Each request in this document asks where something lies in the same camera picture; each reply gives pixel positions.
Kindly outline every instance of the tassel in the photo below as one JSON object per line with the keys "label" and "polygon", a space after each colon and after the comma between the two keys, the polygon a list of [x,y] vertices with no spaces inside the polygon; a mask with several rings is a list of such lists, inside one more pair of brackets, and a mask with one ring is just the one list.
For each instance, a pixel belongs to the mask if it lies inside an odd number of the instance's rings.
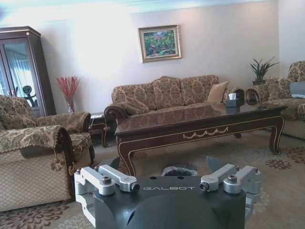
{"label": "tassel", "polygon": [[72,166],[69,166],[69,175],[73,176],[75,173],[75,164],[72,162]]}
{"label": "tassel", "polygon": [[54,155],[55,155],[54,160],[51,162],[51,170],[61,171],[62,166],[65,164],[65,162],[57,158],[55,150],[54,150]]}

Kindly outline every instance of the beige wall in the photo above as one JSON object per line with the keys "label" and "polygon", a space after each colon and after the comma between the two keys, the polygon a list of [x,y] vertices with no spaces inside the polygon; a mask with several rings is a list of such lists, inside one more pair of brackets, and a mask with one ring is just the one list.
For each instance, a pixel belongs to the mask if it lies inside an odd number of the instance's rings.
{"label": "beige wall", "polygon": [[[142,63],[139,27],[179,24],[183,58]],[[80,14],[73,20],[31,23],[42,44],[58,113],[64,98],[58,76],[81,78],[76,110],[103,111],[117,85],[148,83],[163,75],[216,74],[249,87],[252,58],[279,56],[277,1],[168,10],[128,15]],[[268,76],[277,76],[277,67]]]}
{"label": "beige wall", "polygon": [[280,76],[286,77],[289,66],[305,60],[305,0],[278,0]]}

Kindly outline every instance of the wooden cabinet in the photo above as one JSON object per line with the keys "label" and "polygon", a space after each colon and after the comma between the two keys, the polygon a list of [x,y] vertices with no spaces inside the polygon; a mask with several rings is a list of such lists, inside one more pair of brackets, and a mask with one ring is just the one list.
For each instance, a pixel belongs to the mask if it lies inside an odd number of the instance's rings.
{"label": "wooden cabinet", "polygon": [[0,94],[25,98],[36,117],[56,114],[41,34],[29,26],[0,28]]}

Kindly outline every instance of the picture frame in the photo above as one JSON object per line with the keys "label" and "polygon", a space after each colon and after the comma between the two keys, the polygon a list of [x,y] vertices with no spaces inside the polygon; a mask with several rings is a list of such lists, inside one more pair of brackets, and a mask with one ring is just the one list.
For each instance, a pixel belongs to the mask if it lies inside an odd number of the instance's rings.
{"label": "picture frame", "polygon": [[142,62],[182,58],[178,25],[139,28]]}

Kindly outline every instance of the coffee table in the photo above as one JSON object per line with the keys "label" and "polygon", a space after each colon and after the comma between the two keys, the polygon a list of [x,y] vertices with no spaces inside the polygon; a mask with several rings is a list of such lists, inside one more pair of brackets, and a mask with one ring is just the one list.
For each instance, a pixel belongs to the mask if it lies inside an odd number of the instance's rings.
{"label": "coffee table", "polygon": [[118,153],[129,174],[135,176],[131,157],[136,151],[225,135],[240,138],[242,132],[271,128],[269,148],[279,155],[279,140],[284,127],[281,111],[285,108],[247,104],[226,108],[224,104],[207,104],[129,117],[117,126],[115,132]]}

